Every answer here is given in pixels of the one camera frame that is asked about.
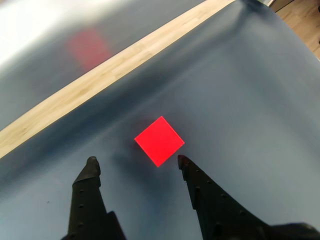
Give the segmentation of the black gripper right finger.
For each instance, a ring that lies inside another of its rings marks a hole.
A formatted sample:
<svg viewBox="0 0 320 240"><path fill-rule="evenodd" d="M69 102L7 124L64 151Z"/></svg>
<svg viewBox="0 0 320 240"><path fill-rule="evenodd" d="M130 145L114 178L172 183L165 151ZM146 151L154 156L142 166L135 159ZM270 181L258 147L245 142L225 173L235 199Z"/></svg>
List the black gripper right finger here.
<svg viewBox="0 0 320 240"><path fill-rule="evenodd" d="M185 155L177 157L204 240L270 240L270 227Z"/></svg>

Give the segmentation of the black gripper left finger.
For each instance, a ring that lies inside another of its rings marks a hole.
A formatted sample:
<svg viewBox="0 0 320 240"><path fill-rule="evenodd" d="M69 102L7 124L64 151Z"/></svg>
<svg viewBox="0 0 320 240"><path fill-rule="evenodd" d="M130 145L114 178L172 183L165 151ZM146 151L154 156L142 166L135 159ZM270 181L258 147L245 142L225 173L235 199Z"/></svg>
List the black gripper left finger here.
<svg viewBox="0 0 320 240"><path fill-rule="evenodd" d="M64 240L125 240L113 211L107 212L100 192L101 169L95 156L72 184L68 231Z"/></svg>

